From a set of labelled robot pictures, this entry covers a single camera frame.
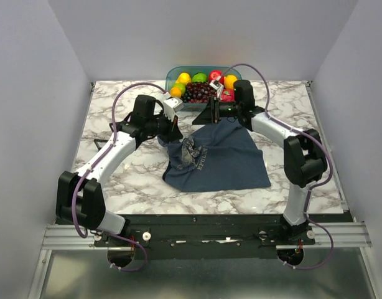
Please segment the blue printed tank top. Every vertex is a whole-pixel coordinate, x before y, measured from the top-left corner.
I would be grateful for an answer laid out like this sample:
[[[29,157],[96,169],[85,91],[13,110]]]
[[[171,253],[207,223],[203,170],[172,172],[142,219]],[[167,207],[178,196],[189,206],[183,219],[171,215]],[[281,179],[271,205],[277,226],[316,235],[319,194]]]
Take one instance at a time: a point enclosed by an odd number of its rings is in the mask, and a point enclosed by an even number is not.
[[[182,141],[159,144],[169,163],[163,180],[182,192],[213,192],[271,186],[263,152],[234,119],[205,125]]]

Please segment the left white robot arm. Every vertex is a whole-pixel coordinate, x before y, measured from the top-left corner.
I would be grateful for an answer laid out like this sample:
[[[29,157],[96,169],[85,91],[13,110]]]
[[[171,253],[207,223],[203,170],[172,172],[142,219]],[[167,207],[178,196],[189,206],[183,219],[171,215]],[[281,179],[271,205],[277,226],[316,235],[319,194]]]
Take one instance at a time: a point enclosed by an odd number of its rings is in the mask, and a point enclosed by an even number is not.
[[[141,143],[157,136],[166,143],[182,139],[177,116],[182,108],[179,98],[137,96],[132,112],[113,123],[113,134],[102,149],[74,173],[60,175],[56,216],[86,229],[108,232],[114,245],[125,245],[130,237],[126,219],[106,209],[103,187]]]

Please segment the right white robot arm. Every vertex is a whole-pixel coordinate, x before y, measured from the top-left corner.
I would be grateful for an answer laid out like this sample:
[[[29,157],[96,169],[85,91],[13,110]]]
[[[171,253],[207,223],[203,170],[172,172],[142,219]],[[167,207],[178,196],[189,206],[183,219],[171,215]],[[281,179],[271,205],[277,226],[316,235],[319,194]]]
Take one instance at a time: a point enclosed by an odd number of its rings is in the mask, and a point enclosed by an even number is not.
[[[314,182],[321,180],[328,168],[328,154],[315,130],[301,131],[269,115],[267,109],[255,104],[253,86],[248,80],[234,83],[234,100],[220,100],[223,85],[212,80],[216,94],[192,122],[194,125],[216,124],[222,118],[236,118],[253,131],[280,146],[284,154],[284,172],[290,182],[287,206],[282,215],[287,222],[278,228],[279,239],[292,244],[300,237],[299,225],[307,222],[307,210]]]

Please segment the dark grape bunch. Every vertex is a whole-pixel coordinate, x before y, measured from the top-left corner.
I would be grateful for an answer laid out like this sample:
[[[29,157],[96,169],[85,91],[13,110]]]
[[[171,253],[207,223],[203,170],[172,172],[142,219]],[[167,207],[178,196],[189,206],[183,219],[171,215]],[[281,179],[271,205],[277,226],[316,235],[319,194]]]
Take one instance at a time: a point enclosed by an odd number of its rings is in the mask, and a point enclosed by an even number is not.
[[[181,96],[181,99],[185,103],[207,103],[208,99],[215,94],[215,90],[208,82],[190,82],[186,85],[186,91]]]

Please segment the red pomegranate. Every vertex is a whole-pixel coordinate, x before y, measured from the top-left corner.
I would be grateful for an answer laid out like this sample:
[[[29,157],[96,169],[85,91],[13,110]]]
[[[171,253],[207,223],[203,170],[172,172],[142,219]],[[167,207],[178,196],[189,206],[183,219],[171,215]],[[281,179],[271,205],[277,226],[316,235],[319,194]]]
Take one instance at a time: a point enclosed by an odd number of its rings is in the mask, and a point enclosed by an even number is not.
[[[220,100],[222,102],[233,102],[233,101],[235,101],[234,90],[224,89],[224,91],[222,91],[222,93],[221,93]]]

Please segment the orange fruit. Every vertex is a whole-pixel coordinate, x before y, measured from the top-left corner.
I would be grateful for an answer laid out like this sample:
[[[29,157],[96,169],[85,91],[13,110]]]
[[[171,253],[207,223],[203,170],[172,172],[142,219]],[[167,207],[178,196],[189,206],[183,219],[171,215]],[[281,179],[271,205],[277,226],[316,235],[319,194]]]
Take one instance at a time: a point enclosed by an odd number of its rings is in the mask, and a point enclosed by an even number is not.
[[[182,96],[182,90],[179,87],[172,87],[170,95],[171,97],[180,98]]]

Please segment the light green fruit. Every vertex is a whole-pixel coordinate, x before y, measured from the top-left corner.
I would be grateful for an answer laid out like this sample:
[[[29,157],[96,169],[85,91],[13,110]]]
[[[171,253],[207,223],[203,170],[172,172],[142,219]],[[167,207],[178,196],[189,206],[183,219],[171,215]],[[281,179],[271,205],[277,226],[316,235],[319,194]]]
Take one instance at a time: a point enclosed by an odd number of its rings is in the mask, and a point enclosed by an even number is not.
[[[181,90],[181,93],[184,94],[186,91],[186,85],[182,83],[174,83],[173,87],[177,87],[179,90]]]

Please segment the green lime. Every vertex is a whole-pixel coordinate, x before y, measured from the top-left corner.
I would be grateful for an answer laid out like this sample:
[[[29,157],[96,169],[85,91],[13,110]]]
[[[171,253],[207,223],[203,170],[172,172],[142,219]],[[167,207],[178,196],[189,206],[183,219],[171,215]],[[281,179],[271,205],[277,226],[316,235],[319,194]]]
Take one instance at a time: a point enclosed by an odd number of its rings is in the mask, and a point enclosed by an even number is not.
[[[205,73],[199,72],[192,77],[192,82],[204,83],[208,80],[208,76]]]

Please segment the red apple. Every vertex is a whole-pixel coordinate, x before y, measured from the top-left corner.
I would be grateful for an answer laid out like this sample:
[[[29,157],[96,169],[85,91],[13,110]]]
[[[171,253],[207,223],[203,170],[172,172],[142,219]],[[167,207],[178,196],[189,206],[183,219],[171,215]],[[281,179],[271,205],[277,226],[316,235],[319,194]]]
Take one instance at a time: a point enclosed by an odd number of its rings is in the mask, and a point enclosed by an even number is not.
[[[212,70],[208,75],[208,82],[219,81],[222,85],[224,84],[224,77],[221,70]]]

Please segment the yellow lemon right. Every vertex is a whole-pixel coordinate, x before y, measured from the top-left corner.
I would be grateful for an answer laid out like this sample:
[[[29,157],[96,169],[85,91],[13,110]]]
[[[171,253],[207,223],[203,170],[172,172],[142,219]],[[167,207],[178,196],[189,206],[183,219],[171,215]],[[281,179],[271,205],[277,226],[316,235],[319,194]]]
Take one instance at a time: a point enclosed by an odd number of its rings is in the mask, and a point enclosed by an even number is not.
[[[234,84],[238,80],[235,75],[226,75],[224,78],[224,87],[227,90],[233,90]]]

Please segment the yellow lemon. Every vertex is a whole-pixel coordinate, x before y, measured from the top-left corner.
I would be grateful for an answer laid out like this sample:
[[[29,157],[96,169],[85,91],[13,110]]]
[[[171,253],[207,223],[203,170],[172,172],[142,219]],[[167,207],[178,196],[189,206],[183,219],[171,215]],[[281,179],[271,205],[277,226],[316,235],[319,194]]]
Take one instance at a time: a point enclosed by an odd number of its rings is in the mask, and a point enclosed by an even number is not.
[[[227,90],[233,90],[234,84],[238,80],[235,75],[226,75],[224,78],[224,87]]]
[[[187,85],[188,83],[190,83],[192,81],[191,79],[191,76],[190,74],[188,74],[187,72],[182,72],[178,78],[177,78],[177,83],[181,83],[181,84],[184,84],[184,85]]]

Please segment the yellow lemon left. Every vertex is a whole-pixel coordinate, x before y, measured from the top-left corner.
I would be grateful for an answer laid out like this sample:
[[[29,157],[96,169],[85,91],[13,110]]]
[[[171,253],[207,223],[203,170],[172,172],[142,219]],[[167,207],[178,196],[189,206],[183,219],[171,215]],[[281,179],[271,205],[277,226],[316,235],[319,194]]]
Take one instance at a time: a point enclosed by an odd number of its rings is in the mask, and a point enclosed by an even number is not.
[[[178,78],[177,78],[177,83],[181,83],[181,84],[184,84],[184,85],[187,85],[188,83],[190,83],[192,81],[191,79],[191,76],[190,74],[188,74],[187,72],[182,72]]]

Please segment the teal plastic fruit container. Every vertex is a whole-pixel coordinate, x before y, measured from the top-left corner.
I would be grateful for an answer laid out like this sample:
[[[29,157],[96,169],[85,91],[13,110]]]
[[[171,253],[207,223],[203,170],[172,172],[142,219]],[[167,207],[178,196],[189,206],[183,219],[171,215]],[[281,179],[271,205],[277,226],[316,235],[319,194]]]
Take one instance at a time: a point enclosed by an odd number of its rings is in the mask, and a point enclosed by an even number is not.
[[[201,111],[205,108],[208,98],[215,94],[210,82],[219,78],[224,85],[221,100],[234,100],[233,84],[241,79],[240,73],[223,66],[178,66],[166,75],[165,89],[180,96],[185,111]]]

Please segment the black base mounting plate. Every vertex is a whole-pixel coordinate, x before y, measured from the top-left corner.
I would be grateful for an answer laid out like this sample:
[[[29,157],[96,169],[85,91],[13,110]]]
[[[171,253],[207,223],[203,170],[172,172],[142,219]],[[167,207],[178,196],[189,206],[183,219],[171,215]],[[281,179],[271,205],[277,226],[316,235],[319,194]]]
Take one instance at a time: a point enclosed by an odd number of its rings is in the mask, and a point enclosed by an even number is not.
[[[266,215],[126,215],[118,237],[102,229],[98,247],[130,247],[127,254],[109,254],[113,260],[297,260],[290,246],[316,245],[305,223],[291,229],[279,214]]]

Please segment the aluminium rail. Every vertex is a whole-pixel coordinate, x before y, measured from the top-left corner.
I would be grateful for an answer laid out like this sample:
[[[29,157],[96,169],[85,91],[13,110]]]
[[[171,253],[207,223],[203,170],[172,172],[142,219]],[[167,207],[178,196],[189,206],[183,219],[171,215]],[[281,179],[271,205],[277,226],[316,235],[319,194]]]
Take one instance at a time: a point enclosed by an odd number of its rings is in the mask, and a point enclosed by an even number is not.
[[[330,233],[326,234],[320,227],[313,226],[315,243],[309,245],[306,241],[303,241],[303,248],[330,248],[330,239],[333,239],[335,248],[372,246],[368,229],[363,222],[333,222],[322,223],[321,225]],[[44,250],[91,250],[103,248],[129,250],[130,246],[117,246],[110,241],[104,241],[101,245],[98,245],[92,234],[82,239],[71,225],[48,225],[42,241],[42,249]]]

